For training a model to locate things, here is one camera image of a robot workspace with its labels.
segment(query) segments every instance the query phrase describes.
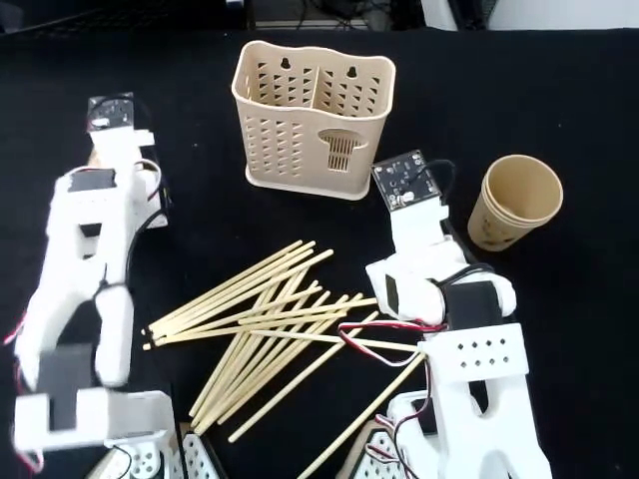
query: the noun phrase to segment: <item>black table surface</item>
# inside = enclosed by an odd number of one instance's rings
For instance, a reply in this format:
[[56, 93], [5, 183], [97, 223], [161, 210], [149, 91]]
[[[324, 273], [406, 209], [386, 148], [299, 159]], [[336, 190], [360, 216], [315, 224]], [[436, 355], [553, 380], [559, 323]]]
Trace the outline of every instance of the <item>black table surface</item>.
[[[55, 179], [90, 152], [87, 98], [122, 91], [135, 92], [153, 112], [175, 202], [171, 227], [146, 232], [136, 249], [131, 389], [165, 387], [150, 353], [141, 351], [141, 326], [294, 240], [334, 248], [334, 257], [312, 274], [334, 294], [371, 294], [363, 268], [392, 252], [388, 214], [374, 189], [350, 203], [257, 189], [245, 180], [230, 84], [240, 49], [253, 38], [198, 33], [0, 41], [0, 331], [11, 329], [37, 285]], [[392, 59], [394, 105], [377, 158], [420, 148], [429, 158], [455, 160], [452, 222], [465, 238], [492, 161], [524, 153], [555, 169], [565, 189], [557, 218], [507, 251], [475, 253], [517, 290], [530, 395], [554, 477], [637, 477], [631, 472], [637, 415], [630, 384], [638, 366], [631, 327], [639, 268], [639, 32], [289, 32], [260, 38]], [[95, 339], [96, 324], [91, 311], [79, 314], [65, 340]], [[156, 351], [175, 384], [181, 420], [228, 342], [222, 337]], [[323, 350], [310, 347], [241, 413], [207, 434], [230, 477], [294, 477], [396, 375], [344, 350], [236, 444], [226, 441]], [[0, 417], [8, 428], [12, 351], [4, 348], [0, 358]], [[414, 373], [401, 390], [423, 384], [423, 374]], [[10, 454], [6, 434], [0, 437], [3, 453]], [[333, 477], [349, 446], [317, 477]], [[47, 454], [43, 477], [83, 477], [102, 453]], [[7, 477], [26, 477], [17, 461], [2, 464]]]

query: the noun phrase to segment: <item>cable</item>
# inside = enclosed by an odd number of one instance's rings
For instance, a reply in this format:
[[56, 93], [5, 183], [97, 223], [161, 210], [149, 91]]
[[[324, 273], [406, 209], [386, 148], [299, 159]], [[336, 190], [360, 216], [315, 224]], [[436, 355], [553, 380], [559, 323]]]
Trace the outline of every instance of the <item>cable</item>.
[[162, 209], [159, 209], [156, 212], [152, 213], [140, 225], [140, 227], [136, 230], [136, 232], [133, 234], [133, 238], [131, 239], [131, 245], [129, 246], [129, 252], [127, 253], [127, 268], [126, 268], [126, 273], [125, 273], [125, 283], [126, 284], [130, 284], [129, 280], [130, 280], [130, 274], [131, 274], [131, 261], [132, 261], [132, 258], [133, 258], [133, 250], [136, 247], [136, 243], [138, 242], [138, 238], [140, 237], [142, 232], [146, 228], [149, 227], [149, 225], [154, 221], [154, 219], [158, 218], [159, 216], [161, 216], [163, 214], [164, 214], [164, 212], [162, 211]]
[[118, 479], [123, 479], [127, 474], [129, 474], [129, 471], [131, 470], [131, 466], [133, 466], [133, 456], [131, 454], [129, 454], [128, 451], [126, 451], [125, 449], [123, 449], [120, 446], [113, 446], [114, 449], [118, 449], [120, 452], [124, 452], [127, 456], [129, 456], [129, 467], [127, 467], [127, 470], [124, 471], [122, 473], [121, 476], [118, 477]]
[[296, 27], [296, 30], [299, 30], [302, 27], [302, 24], [307, 18], [307, 14], [309, 13], [309, 0], [302, 0], [302, 15], [300, 15], [300, 22]]
[[390, 366], [390, 367], [406, 366], [420, 354], [420, 351], [414, 352], [408, 359], [405, 359], [403, 361], [390, 361], [389, 359], [386, 359], [381, 354], [377, 354], [376, 352], [372, 351], [368, 347], [356, 342], [355, 340], [353, 340], [353, 338], [351, 338], [345, 333], [345, 331], [348, 331], [351, 329], [361, 329], [361, 328], [365, 329], [368, 327], [391, 327], [393, 329], [407, 329], [407, 330], [416, 331], [420, 333], [439, 332], [446, 328], [445, 325], [439, 325], [439, 326], [425, 325], [422, 321], [419, 321], [419, 320], [415, 322], [398, 321], [398, 320], [380, 320], [380, 321], [372, 321], [372, 322], [365, 322], [365, 323], [343, 322], [337, 327], [337, 332], [343, 342], [355, 348], [359, 352], [362, 352], [366, 354], [367, 356], [377, 359], [378, 361], [384, 363], [386, 366]]
[[432, 279], [431, 281], [435, 286], [442, 288], [443, 286], [453, 284], [454, 282], [457, 282], [460, 279], [463, 279], [467, 276], [470, 276], [471, 274], [475, 274], [476, 272], [481, 272], [481, 271], [495, 272], [494, 268], [490, 264], [486, 262], [476, 262], [475, 264], [469, 264], [468, 266], [463, 267], [455, 274], [451, 274], [449, 277], [442, 279], [441, 281], [436, 281], [434, 279]]
[[438, 167], [441, 165], [447, 165], [450, 168], [450, 178], [448, 179], [448, 184], [446, 185], [446, 188], [442, 190], [442, 193], [441, 193], [441, 200], [445, 204], [447, 204], [448, 197], [450, 196], [450, 192], [452, 192], [452, 189], [455, 185], [455, 180], [457, 178], [457, 166], [451, 160], [440, 158], [436, 160], [430, 160], [429, 162], [424, 163], [423, 167], [421, 167], [417, 171], [417, 173], [415, 173], [414, 176], [410, 180], [408, 180], [408, 183], [406, 184], [404, 191], [406, 191], [406, 189], [410, 187], [410, 185], [412, 185], [419, 177], [421, 177], [421, 175], [423, 175], [424, 172], [427, 172], [427, 171], [432, 172], [433, 167]]

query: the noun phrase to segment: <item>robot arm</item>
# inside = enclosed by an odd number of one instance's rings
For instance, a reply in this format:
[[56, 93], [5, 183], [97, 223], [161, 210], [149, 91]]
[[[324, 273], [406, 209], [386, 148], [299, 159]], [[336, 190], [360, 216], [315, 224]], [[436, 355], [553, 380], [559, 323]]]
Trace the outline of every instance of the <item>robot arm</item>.
[[[40, 282], [16, 338], [32, 393], [16, 399], [14, 446], [32, 452], [121, 444], [134, 456], [137, 447], [157, 455], [175, 430], [169, 396], [110, 388], [129, 377], [132, 242], [147, 225], [167, 224], [156, 195], [160, 171], [141, 166], [140, 146], [152, 136], [134, 130], [131, 99], [92, 102], [89, 133], [100, 168], [77, 168], [55, 185]], [[77, 307], [90, 300], [101, 320], [95, 362], [91, 345], [58, 345]]]

